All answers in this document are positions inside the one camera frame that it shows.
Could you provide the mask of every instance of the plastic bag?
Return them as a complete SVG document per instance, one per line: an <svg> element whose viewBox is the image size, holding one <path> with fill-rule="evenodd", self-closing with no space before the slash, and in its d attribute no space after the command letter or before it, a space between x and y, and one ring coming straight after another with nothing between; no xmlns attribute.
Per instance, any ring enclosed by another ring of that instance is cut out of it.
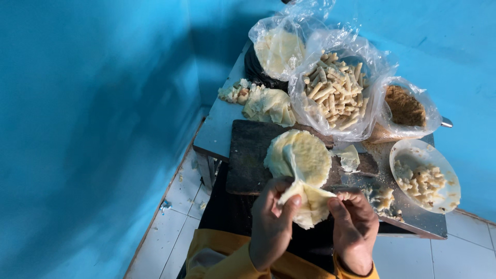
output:
<svg viewBox="0 0 496 279"><path fill-rule="evenodd" d="M263 73L262 65L260 65L260 62L256 57L253 45L248 48L245 54L245 72L247 74L247 78L258 86L263 84L266 88L281 89L288 93L287 81L280 81Z"/></svg>
<svg viewBox="0 0 496 279"><path fill-rule="evenodd" d="M259 20L249 31L256 56L264 74L288 81L314 49L306 47L316 29L325 29L323 21L334 6L334 0L293 0L276 16Z"/></svg>
<svg viewBox="0 0 496 279"><path fill-rule="evenodd" d="M392 76L398 62L389 51L380 51L366 38L356 35L353 28L315 30L309 37L307 48L324 49L325 53L336 52L339 62L349 65L362 62L362 73L368 79L367 88L362 91L364 98L369 98L363 118L350 127L340 131L331 128L325 116L318 110L318 105L304 93L303 75L309 72L319 61L322 52L315 51L305 62L295 69L289 81L289 94L298 123L312 126L319 133L333 135L341 141L362 141L367 139L373 129L374 118L381 110L384 101L383 90L378 88L377 80Z"/></svg>
<svg viewBox="0 0 496 279"><path fill-rule="evenodd" d="M371 143L381 143L402 139L420 139L428 134L431 134L439 128L439 126L441 126L442 116L425 89L416 87L411 82L400 76L385 77L377 81L377 89L381 91L381 94L385 95L386 89L389 85L399 85L404 89L407 89L406 93L413 96L424 106L426 111L426 125L424 127L420 127L399 125L394 123L392 121L393 116L391 110L389 109L389 105L384 101L381 113L378 114L376 118L374 130L369 138Z"/></svg>

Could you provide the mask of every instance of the table leg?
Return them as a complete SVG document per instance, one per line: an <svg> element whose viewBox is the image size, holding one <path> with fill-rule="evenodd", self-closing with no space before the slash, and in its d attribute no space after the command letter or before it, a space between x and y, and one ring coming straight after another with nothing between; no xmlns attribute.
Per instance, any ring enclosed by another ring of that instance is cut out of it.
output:
<svg viewBox="0 0 496 279"><path fill-rule="evenodd" d="M208 195L212 193L212 183L214 179L214 159L208 155L196 152L198 166L203 177L203 183L207 189Z"/></svg>

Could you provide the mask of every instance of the white tile floor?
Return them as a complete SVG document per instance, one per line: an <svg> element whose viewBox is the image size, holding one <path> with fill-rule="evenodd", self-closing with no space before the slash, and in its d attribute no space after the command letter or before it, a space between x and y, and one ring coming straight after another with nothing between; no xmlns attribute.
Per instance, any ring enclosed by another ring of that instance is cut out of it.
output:
<svg viewBox="0 0 496 279"><path fill-rule="evenodd" d="M126 279L175 279L209 196L190 150ZM496 278L496 226L458 212L446 215L447 240L378 237L373 257L381 279Z"/></svg>

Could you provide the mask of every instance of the white plate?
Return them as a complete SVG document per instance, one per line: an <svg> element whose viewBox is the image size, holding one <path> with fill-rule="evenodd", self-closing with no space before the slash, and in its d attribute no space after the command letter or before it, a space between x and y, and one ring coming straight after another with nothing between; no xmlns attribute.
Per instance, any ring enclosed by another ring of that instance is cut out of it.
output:
<svg viewBox="0 0 496 279"><path fill-rule="evenodd" d="M455 204L460 202L461 197L460 182L446 158L434 146L419 139L402 139L393 145L389 155L389 165L394 180L398 182L398 177L394 171L394 161L396 160L399 160L402 164L409 165L412 170L420 165L432 164L439 167L441 173L444 174L444 178L447 180L444 188L438 191L438 194L444 197L444 199L438 198L434 200L432 209L426 208L423 203L411 197L406 191L403 191L416 205L434 213L447 213L457 207Z"/></svg>

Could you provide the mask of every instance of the wooden cutting board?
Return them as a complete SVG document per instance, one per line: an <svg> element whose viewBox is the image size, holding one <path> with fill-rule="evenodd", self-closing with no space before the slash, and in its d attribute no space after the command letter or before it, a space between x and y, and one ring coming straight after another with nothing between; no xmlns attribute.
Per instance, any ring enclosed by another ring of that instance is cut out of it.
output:
<svg viewBox="0 0 496 279"><path fill-rule="evenodd" d="M263 167L263 160L267 156L267 149L271 141L278 135L291 129L306 130L318 137L328 149L334 146L332 136L323 136L312 127L296 124L283 128L274 123L265 123L249 120L234 120L229 153L229 171L227 174L226 191L231 194L258 195L267 181L272 178L270 171ZM359 153L359 174L377 176L378 167L368 153ZM332 158L332 167L329 178L323 186L341 184L340 159Z"/></svg>

